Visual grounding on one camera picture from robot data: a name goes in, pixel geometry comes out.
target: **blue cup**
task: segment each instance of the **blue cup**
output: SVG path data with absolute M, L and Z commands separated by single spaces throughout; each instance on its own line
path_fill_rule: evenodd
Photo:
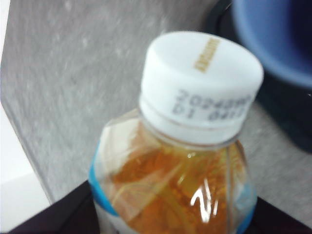
M 233 0 L 242 43 L 265 69 L 312 90 L 312 0 Z

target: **plastic bottle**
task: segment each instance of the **plastic bottle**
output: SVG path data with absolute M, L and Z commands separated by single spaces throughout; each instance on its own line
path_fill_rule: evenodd
M 237 137 L 262 78 L 259 61 L 229 40 L 155 39 L 139 110 L 104 127 L 90 170 L 103 233 L 242 233 L 256 193 Z

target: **white bottle cap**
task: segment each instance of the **white bottle cap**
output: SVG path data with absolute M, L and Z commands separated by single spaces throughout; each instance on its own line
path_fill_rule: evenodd
M 210 34 L 173 32 L 148 49 L 140 109 L 165 135 L 222 143 L 239 133 L 262 79 L 260 62 L 244 47 Z

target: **orange liquid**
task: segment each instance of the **orange liquid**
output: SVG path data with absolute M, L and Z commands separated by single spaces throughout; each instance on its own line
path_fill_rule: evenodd
M 244 180 L 240 143 L 214 151 L 187 150 L 160 140 L 152 147 L 147 134 L 138 128 L 128 160 L 108 179 L 109 199 L 120 217 L 140 234 L 232 231 L 228 184 L 235 177 Z

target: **gray surface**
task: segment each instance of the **gray surface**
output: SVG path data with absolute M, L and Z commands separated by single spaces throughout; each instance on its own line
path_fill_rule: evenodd
M 87 178 L 103 125 L 137 102 L 153 38 L 215 0 L 11 0 L 1 101 L 52 202 Z M 241 136 L 258 194 L 312 227 L 312 155 L 254 104 Z

